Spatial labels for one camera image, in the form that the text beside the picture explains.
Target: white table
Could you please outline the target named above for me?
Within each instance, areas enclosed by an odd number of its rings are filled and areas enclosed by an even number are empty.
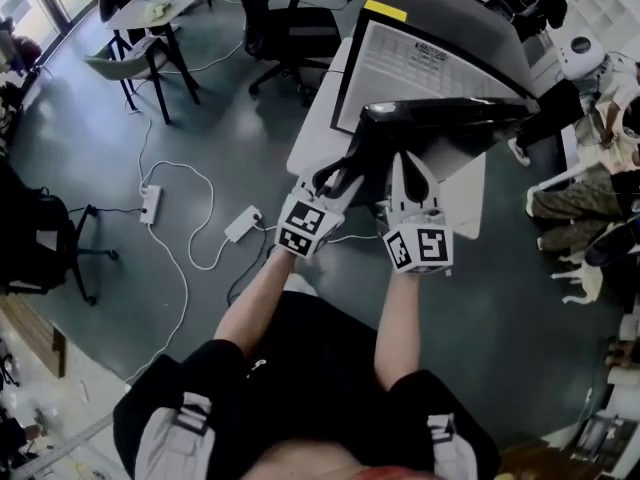
[[[112,30],[131,30],[137,28],[162,27],[174,20],[196,0],[131,0],[109,20],[107,26]],[[171,2],[164,16],[155,20],[147,17],[147,6]]]
[[[344,71],[350,49],[351,38],[347,38],[342,41],[309,109],[287,160],[287,170],[292,174],[300,175],[319,160],[340,157],[349,149],[351,135],[331,128],[331,117],[342,81],[342,74],[334,71]],[[485,163],[482,154],[440,183],[447,224],[473,240],[480,235]]]

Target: white floor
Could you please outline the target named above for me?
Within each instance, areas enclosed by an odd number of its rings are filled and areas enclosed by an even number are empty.
[[[67,372],[56,379],[31,352],[0,312],[0,336],[16,358],[20,387],[5,386],[2,404],[23,426],[33,425],[35,409],[39,408],[49,424],[49,436],[39,438],[31,451],[47,452],[47,445],[60,444],[113,410],[124,394],[124,383],[111,372],[84,355],[73,343],[67,342]],[[86,445],[44,471],[49,480],[126,480],[113,444],[113,429],[104,429]]]

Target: gray floor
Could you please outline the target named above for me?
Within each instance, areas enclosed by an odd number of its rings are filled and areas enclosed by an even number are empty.
[[[344,3],[311,1],[331,7]],[[363,1],[337,13],[343,35]],[[202,5],[182,18],[179,39],[187,64],[202,66],[230,51],[241,40],[243,19],[241,6],[223,2],[213,11]],[[128,116],[119,84],[102,80],[82,62],[108,38],[91,16],[63,44],[48,64],[55,78],[43,75],[31,92],[11,153],[27,184],[47,186],[69,208],[140,205],[136,160],[147,121]],[[203,264],[213,261],[224,228],[249,204],[263,211],[267,225],[275,224],[294,182],[285,165],[306,110],[291,79],[267,83],[255,100],[248,95],[248,84],[266,67],[240,50],[197,73],[199,107],[180,77],[166,77],[172,126],[163,124],[151,84],[136,97],[154,121],[144,166],[161,159],[189,163],[215,184],[213,219],[194,247],[196,261]],[[500,444],[575,420],[594,374],[601,378],[597,351],[615,332],[620,313],[604,301],[585,307],[560,302],[569,288],[549,279],[557,266],[536,250],[537,230],[523,212],[525,189],[553,174],[550,145],[541,144],[534,153],[528,170],[506,145],[489,153],[480,238],[456,238],[451,277],[423,278],[423,364],[449,384]],[[196,270],[186,245],[208,210],[208,187],[188,171],[170,167],[159,168],[153,182],[165,190],[155,232],[174,251],[189,283],[189,311],[169,348],[172,356],[184,358],[212,336],[226,309],[229,285],[253,260],[262,237],[251,232],[225,250],[215,271]],[[374,231],[371,219],[357,209],[344,229],[353,231]],[[115,248],[122,256],[117,264],[83,263],[99,305],[87,307],[71,279],[32,302],[87,354],[126,377],[164,344],[177,323],[182,282],[135,215],[101,215],[83,242]],[[328,245],[299,270],[330,302],[377,324],[389,274],[380,243]]]

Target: black office chair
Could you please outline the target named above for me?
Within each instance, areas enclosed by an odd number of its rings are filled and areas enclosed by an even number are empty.
[[[46,294],[72,270],[82,297],[95,305],[96,297],[85,291],[78,256],[119,258],[114,250],[78,247],[87,215],[95,217],[96,208],[87,206],[76,228],[59,198],[46,189],[27,188],[6,162],[0,162],[0,208],[0,288]]]
[[[249,86],[249,92],[257,94],[262,82],[286,70],[298,84],[304,106],[310,106],[300,68],[329,69],[328,64],[311,59],[333,57],[340,47],[333,14],[329,9],[298,7],[300,0],[291,0],[286,9],[269,9],[269,0],[241,1],[247,15],[245,50],[257,59],[279,61]]]

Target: yellow label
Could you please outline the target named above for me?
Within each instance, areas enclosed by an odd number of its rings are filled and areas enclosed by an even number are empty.
[[[395,7],[391,7],[387,4],[376,2],[375,0],[367,0],[367,3],[364,4],[364,8],[373,12],[379,12],[380,14],[384,14],[385,16],[395,18],[402,22],[407,21],[407,13],[405,11],[401,11],[400,9],[396,9]]]

